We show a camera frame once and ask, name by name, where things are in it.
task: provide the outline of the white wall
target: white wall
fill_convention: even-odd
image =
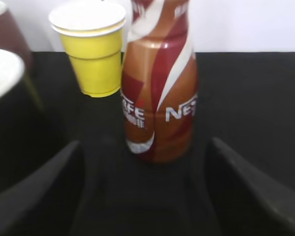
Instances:
[[[62,51],[48,13],[69,0],[2,0],[10,6],[34,51]],[[131,21],[130,0],[122,4]],[[190,0],[197,52],[295,51],[295,0]]]

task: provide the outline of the yellow cup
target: yellow cup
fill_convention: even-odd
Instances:
[[[50,13],[84,94],[105,97],[120,89],[125,15],[119,4],[95,0],[72,1]]]

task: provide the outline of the black table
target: black table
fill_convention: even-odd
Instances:
[[[65,53],[34,57],[33,82],[48,117],[69,139],[81,140],[86,154],[76,235],[219,235],[202,171],[213,136],[295,189],[295,53],[197,54],[194,145],[163,167],[125,147],[119,93],[85,96]]]

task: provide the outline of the nescafe logo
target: nescafe logo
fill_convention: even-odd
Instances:
[[[145,110],[135,107],[133,101],[128,99],[123,93],[121,93],[121,95],[124,116],[131,124],[137,126],[140,129],[143,129],[145,127]]]
[[[170,122],[171,115],[175,119],[181,119],[182,117],[185,117],[189,114],[192,116],[196,113],[196,104],[197,104],[197,95],[194,95],[189,101],[179,105],[179,108],[177,111],[175,111],[172,107],[166,108],[166,122]]]

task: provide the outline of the brown bottle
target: brown bottle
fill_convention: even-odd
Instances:
[[[189,0],[132,0],[122,96],[130,150],[164,163],[190,146],[198,74],[188,34]]]

